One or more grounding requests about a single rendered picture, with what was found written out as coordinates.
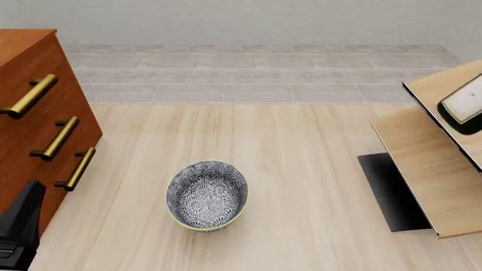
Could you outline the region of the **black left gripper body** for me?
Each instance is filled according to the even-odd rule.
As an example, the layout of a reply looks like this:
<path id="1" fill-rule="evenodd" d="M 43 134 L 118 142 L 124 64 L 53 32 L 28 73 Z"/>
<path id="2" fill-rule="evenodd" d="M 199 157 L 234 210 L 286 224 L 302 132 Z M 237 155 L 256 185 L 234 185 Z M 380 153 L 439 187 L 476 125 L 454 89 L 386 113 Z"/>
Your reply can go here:
<path id="1" fill-rule="evenodd" d="M 0 269 L 28 269 L 36 256 L 39 240 L 0 238 Z"/>

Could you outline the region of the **blue patterned bowl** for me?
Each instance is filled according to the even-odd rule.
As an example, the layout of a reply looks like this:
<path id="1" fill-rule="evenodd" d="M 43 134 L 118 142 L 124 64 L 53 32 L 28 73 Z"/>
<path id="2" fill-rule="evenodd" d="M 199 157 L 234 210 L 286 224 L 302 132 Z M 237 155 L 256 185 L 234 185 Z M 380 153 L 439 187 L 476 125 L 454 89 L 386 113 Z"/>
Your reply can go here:
<path id="1" fill-rule="evenodd" d="M 232 224 L 246 209 L 249 186 L 235 166 L 203 160 L 183 168 L 166 190 L 166 207 L 173 220 L 202 233 Z"/>

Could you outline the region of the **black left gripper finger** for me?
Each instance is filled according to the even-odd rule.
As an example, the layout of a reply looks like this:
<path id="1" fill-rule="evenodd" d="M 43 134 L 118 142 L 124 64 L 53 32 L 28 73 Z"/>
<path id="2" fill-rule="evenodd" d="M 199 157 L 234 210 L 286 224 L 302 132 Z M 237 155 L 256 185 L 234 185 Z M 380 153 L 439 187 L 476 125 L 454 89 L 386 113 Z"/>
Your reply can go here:
<path id="1" fill-rule="evenodd" d="M 39 240 L 41 205 L 46 187 L 39 181 L 26 184 L 0 216 L 0 240 Z"/>

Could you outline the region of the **red-brown wooden cabinet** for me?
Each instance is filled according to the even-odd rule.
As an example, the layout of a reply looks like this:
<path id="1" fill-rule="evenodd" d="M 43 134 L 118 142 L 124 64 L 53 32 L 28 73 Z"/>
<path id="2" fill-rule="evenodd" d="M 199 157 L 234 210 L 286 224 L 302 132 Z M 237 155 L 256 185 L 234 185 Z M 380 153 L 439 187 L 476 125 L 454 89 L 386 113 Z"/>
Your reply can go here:
<path id="1" fill-rule="evenodd" d="M 48 74 L 58 82 L 21 119 L 0 114 L 0 215 L 31 180 L 47 189 L 39 231 L 47 229 L 67 191 L 54 187 L 66 181 L 80 157 L 94 148 L 102 130 L 87 102 L 53 29 L 0 29 L 0 108 L 10 107 Z M 61 127 L 56 121 L 78 117 L 79 124 L 50 162 L 30 157 L 47 147 Z"/>

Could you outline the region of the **pale wooden wine rack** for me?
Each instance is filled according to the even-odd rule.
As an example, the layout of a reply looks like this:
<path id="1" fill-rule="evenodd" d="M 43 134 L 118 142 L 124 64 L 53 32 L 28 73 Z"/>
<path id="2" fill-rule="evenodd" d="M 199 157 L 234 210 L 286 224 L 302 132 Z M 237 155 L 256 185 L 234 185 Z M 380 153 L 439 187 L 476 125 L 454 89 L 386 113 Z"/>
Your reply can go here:
<path id="1" fill-rule="evenodd" d="M 482 59 L 403 84 L 416 107 L 371 120 L 386 150 L 358 161 L 392 232 L 482 233 L 482 130 L 462 135 L 437 109 L 479 74 Z"/>

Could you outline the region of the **dark wine bottle, white label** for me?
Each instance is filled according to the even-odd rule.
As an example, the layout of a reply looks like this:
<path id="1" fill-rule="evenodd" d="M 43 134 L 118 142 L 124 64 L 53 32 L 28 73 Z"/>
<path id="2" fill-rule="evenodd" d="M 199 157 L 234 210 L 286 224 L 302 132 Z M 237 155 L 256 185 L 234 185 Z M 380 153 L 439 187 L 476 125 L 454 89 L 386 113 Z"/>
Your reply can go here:
<path id="1" fill-rule="evenodd" d="M 482 74 L 464 83 L 437 106 L 445 121 L 462 135 L 482 130 Z"/>

